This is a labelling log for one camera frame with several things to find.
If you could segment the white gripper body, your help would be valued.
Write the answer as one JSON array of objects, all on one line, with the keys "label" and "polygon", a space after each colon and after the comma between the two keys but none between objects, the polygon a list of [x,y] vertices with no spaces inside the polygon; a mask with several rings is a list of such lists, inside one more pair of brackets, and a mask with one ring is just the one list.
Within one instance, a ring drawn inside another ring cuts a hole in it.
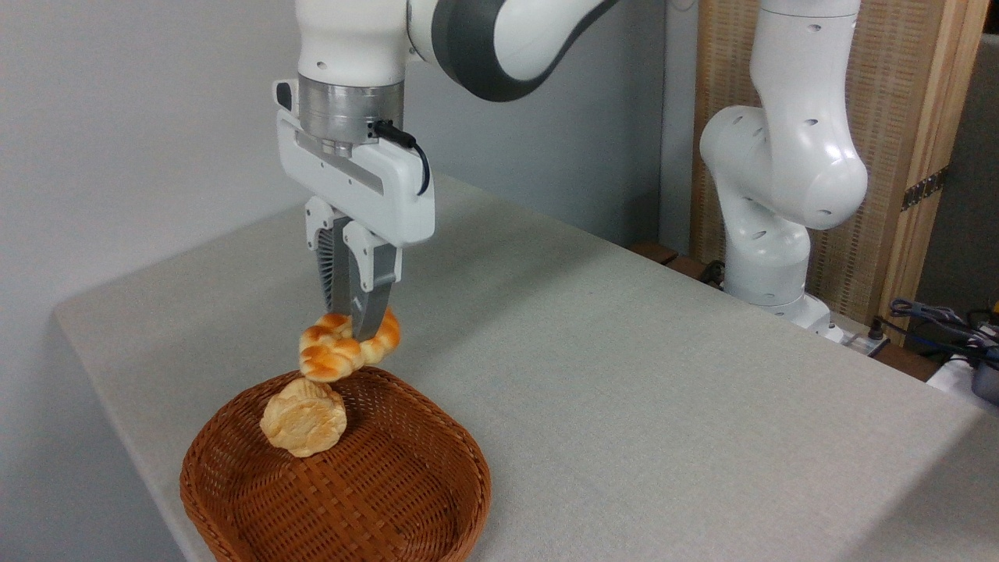
[{"label": "white gripper body", "polygon": [[272,85],[279,160],[286,174],[336,210],[397,247],[434,234],[434,186],[413,149],[379,137],[402,126],[404,83],[348,87],[309,78]]}]

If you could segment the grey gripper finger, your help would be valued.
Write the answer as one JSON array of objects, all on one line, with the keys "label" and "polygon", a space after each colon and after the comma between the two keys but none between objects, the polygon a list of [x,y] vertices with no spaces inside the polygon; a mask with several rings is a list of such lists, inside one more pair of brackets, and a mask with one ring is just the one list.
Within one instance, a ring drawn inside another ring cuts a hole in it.
[{"label": "grey gripper finger", "polygon": [[343,229],[343,242],[349,249],[354,339],[370,340],[384,320],[392,285],[402,277],[402,251],[358,221]]},{"label": "grey gripper finger", "polygon": [[320,197],[311,197],[304,206],[307,245],[317,258],[329,313],[350,312],[350,250],[343,241],[349,223],[350,217]]}]

